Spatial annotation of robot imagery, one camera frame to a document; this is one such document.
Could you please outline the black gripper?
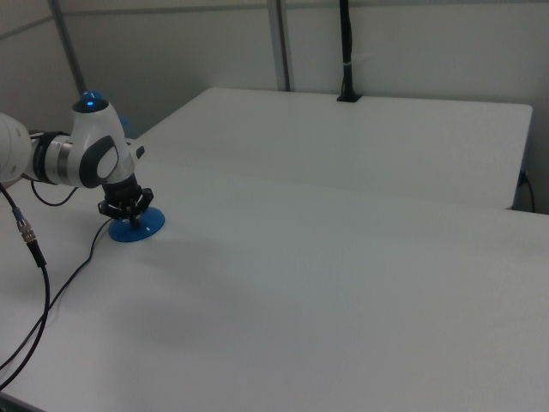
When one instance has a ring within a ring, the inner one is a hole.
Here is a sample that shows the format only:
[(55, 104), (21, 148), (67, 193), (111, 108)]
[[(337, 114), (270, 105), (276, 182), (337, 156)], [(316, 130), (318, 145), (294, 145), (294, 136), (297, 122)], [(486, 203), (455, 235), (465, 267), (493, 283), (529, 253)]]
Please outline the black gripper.
[(153, 191), (141, 188), (134, 173), (120, 182), (102, 185), (102, 189), (105, 197), (98, 203), (98, 211), (116, 221), (127, 221), (132, 227), (139, 227), (140, 215), (154, 199)]

